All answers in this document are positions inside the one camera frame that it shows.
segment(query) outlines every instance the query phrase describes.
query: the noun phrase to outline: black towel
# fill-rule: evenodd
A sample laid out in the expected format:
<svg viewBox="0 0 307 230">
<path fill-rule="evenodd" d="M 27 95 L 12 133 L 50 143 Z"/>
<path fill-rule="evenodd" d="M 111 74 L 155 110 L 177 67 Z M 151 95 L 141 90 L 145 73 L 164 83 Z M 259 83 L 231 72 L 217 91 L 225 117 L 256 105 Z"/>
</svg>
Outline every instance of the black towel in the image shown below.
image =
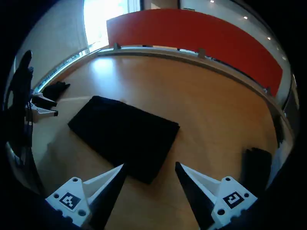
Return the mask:
<svg viewBox="0 0 307 230">
<path fill-rule="evenodd" d="M 127 163 L 129 174 L 147 184 L 157 176 L 179 130 L 178 123 L 99 96 L 68 126 L 114 166 Z"/>
<path fill-rule="evenodd" d="M 264 194 L 271 172 L 272 156 L 259 148 L 247 149 L 242 157 L 240 184 L 256 197 Z"/>
<path fill-rule="evenodd" d="M 56 102 L 69 86 L 70 84 L 66 84 L 65 82 L 57 82 L 53 85 L 48 85 L 43 90 L 43 96 Z M 34 103 L 37 107 L 49 110 L 57 105 L 57 103 L 47 101 L 39 97 L 32 98 L 32 103 Z"/>
</svg>

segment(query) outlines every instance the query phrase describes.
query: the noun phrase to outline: white wall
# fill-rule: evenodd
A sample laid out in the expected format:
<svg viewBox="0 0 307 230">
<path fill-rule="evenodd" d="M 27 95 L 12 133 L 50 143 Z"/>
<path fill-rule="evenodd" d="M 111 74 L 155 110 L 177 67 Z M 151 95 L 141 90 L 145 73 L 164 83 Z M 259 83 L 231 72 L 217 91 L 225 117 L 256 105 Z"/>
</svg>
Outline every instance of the white wall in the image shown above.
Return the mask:
<svg viewBox="0 0 307 230">
<path fill-rule="evenodd" d="M 211 3 L 210 0 L 181 0 L 181 9 L 183 8 L 195 9 L 197 12 L 223 19 L 241 28 L 259 41 L 282 68 L 282 79 L 276 101 L 281 106 L 284 104 L 291 87 L 290 64 L 285 52 L 261 22 L 230 0 L 215 0 L 214 3 Z"/>
<path fill-rule="evenodd" d="M 178 9 L 177 0 L 144 0 L 145 10 Z"/>
<path fill-rule="evenodd" d="M 32 88 L 55 66 L 87 48 L 83 21 L 84 0 L 60 0 L 37 22 L 16 55 L 16 68 L 32 50 Z"/>
</svg>

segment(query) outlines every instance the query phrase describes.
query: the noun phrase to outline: red wall panel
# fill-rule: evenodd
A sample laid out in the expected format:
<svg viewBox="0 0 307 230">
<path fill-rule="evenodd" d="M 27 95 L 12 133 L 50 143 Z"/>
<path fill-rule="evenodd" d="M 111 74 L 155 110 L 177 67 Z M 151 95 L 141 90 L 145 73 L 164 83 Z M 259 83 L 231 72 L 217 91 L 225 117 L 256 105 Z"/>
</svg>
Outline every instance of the red wall panel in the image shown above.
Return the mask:
<svg viewBox="0 0 307 230">
<path fill-rule="evenodd" d="M 188 10 L 145 10 L 107 21 L 109 44 L 156 45 L 188 49 L 245 72 L 275 96 L 282 69 L 251 35 L 219 18 Z"/>
</svg>

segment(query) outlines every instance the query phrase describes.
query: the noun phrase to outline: window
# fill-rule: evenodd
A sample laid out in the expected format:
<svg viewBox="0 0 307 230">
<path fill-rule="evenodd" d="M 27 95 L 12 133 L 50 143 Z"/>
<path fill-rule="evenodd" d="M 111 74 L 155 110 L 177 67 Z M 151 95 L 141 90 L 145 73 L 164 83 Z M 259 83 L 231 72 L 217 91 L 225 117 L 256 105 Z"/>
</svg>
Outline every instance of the window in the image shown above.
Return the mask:
<svg viewBox="0 0 307 230">
<path fill-rule="evenodd" d="M 107 46 L 107 20 L 128 12 L 128 0 L 85 0 L 84 27 L 88 45 Z"/>
</svg>

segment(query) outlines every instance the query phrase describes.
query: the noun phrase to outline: wooden floor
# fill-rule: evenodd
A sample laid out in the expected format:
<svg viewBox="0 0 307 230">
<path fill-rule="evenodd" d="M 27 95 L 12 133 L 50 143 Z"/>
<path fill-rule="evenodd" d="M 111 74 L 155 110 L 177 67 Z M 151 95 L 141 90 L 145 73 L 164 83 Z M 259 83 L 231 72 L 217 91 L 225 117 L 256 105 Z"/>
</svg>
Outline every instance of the wooden floor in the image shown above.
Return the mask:
<svg viewBox="0 0 307 230">
<path fill-rule="evenodd" d="M 65 79 L 58 117 L 35 124 L 33 154 L 51 194 L 68 179 L 88 180 L 112 166 L 67 126 L 93 95 L 121 100 L 178 122 L 179 133 L 158 177 L 125 181 L 106 229 L 198 229 L 175 173 L 179 161 L 215 179 L 239 179 L 242 151 L 274 153 L 274 126 L 265 102 L 222 75 L 153 57 L 99 57 Z"/>
</svg>

